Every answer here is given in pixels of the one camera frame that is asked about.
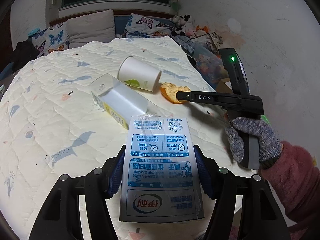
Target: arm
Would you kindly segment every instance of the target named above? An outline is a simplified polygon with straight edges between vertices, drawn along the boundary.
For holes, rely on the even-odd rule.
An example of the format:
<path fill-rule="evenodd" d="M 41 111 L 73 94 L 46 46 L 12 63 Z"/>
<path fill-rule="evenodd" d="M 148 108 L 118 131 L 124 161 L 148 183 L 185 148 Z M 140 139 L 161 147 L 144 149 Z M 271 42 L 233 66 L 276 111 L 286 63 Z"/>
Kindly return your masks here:
<path fill-rule="evenodd" d="M 282 143 L 279 159 L 262 175 L 275 189 L 286 216 L 308 226 L 320 210 L 320 172 L 304 148 Z"/>

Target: paper cup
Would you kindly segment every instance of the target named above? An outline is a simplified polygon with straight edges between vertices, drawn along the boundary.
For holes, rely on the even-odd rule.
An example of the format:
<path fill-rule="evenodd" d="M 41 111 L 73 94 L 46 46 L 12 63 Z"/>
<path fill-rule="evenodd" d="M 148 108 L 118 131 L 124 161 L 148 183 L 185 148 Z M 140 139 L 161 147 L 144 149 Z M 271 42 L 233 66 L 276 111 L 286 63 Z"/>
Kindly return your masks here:
<path fill-rule="evenodd" d="M 123 83 L 154 91 L 161 77 L 161 70 L 149 64 L 135 59 L 133 56 L 127 57 L 120 65 L 118 80 Z"/>

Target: hand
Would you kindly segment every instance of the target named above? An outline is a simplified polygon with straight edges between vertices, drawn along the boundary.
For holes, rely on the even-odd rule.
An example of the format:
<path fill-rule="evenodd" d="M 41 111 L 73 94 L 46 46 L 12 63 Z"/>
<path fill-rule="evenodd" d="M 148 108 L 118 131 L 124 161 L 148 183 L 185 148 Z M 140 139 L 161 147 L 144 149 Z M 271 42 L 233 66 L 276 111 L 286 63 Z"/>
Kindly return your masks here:
<path fill-rule="evenodd" d="M 271 167 L 279 158 L 283 145 L 274 130 L 263 120 L 238 117 L 230 122 L 226 134 L 230 143 L 233 159 L 241 162 L 244 156 L 244 143 L 237 130 L 257 136 L 259 139 L 259 162 L 262 168 Z"/>

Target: bed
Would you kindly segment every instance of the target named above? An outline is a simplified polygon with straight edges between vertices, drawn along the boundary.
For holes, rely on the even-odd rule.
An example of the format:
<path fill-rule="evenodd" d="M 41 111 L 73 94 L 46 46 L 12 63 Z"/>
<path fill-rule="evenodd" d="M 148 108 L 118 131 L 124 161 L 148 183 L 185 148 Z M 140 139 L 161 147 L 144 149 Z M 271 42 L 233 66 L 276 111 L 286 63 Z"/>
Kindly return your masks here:
<path fill-rule="evenodd" d="M 117 75 L 124 58 L 133 55 L 162 70 L 160 82 L 213 91 L 191 66 L 185 52 L 169 37 L 114 39 L 83 47 L 54 51 L 26 64 L 14 77 L 0 102 L 0 210 L 15 234 L 28 239 L 33 223 L 52 186 L 61 174 L 86 175 L 116 156 L 126 142 L 127 130 L 93 101 L 89 84 L 103 74 Z M 193 144 L 205 156 L 235 175 L 252 171 L 232 161 L 225 148 L 223 111 L 199 104 L 174 105 L 160 92 L 138 90 L 174 116 L 186 117 Z M 63 158 L 56 153 L 69 150 Z M 192 240 L 205 232 L 214 201 L 203 193 L 205 218 L 181 223 L 119 222 L 120 192 L 107 200 L 119 239 Z M 241 207 L 237 198 L 236 210 Z M 91 239 L 80 197 L 84 239 Z"/>

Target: green leaf logo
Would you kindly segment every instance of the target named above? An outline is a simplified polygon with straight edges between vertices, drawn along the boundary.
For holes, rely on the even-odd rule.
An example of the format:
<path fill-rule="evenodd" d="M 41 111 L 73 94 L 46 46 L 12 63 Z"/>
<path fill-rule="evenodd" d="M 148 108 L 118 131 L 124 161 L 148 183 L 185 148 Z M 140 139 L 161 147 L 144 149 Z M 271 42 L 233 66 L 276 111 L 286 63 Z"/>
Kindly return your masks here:
<path fill-rule="evenodd" d="M 135 80 L 135 79 L 130 79 L 130 80 L 127 80 L 125 82 L 130 86 L 137 87 L 137 88 L 140 87 L 139 82 L 137 80 Z"/>

